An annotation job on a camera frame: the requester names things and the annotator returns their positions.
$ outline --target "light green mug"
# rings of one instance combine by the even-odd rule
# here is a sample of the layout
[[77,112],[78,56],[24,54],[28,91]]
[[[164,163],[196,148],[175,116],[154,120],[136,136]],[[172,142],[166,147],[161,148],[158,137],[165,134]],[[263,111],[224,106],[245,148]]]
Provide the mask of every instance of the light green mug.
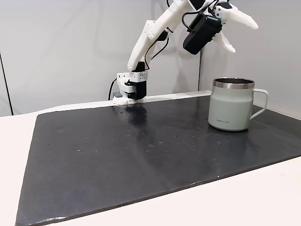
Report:
[[[268,92],[254,87],[255,82],[249,79],[214,79],[210,98],[209,124],[226,131],[247,129],[250,120],[264,112],[268,104]],[[251,116],[254,92],[264,93],[266,101],[265,107]]]

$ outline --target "white table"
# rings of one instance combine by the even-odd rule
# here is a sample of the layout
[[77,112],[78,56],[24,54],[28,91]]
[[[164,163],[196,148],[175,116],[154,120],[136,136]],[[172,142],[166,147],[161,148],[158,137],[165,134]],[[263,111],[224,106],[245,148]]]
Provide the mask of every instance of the white table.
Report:
[[[210,91],[148,97],[147,102],[208,96]],[[113,105],[64,105],[0,117],[0,225],[14,226],[38,114]],[[301,158],[55,226],[301,225]]]

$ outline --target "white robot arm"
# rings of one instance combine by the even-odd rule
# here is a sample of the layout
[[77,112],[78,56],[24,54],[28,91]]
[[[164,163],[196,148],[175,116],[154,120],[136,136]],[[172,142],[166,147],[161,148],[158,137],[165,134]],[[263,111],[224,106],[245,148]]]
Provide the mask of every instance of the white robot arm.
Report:
[[[119,105],[144,102],[148,70],[151,60],[154,58],[156,43],[167,40],[168,44],[170,35],[181,22],[189,32],[183,47],[190,53],[197,54],[211,40],[234,53],[235,49],[221,32],[227,19],[236,20],[253,29],[257,29],[258,25],[250,16],[240,12],[228,1],[174,0],[170,6],[167,1],[169,7],[162,16],[157,21],[148,20],[146,22],[127,64],[130,72],[117,74],[120,91],[114,93],[113,102]],[[187,14],[197,15],[190,26],[184,22]]]

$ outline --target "white wall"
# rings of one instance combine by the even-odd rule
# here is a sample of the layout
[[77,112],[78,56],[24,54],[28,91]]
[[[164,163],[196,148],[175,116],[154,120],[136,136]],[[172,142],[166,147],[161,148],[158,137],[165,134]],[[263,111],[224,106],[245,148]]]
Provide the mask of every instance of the white wall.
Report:
[[[116,74],[127,72],[146,20],[166,9],[165,0],[0,0],[14,112],[106,100]],[[154,59],[148,96],[198,89],[199,56],[182,48],[187,34],[181,25]]]
[[[269,92],[269,109],[301,118],[301,26],[299,13],[294,13],[301,8],[301,1],[231,3],[251,15],[259,29],[227,23],[224,34],[237,52],[231,54],[214,42],[208,44],[201,59],[200,90],[211,89],[212,80],[218,77],[249,78],[257,88]],[[263,105],[264,95],[256,95],[255,103]]]
[[3,71],[0,62],[0,117],[9,115],[11,115],[11,111],[8,101],[8,93],[6,91]]

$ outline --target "black mat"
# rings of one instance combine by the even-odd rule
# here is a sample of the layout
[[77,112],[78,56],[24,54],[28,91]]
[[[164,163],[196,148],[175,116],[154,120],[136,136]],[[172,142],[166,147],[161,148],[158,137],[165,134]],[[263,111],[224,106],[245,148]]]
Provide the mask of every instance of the black mat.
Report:
[[16,225],[78,218],[301,155],[301,121],[265,111],[231,133],[208,125],[208,108],[209,97],[196,97],[39,115]]

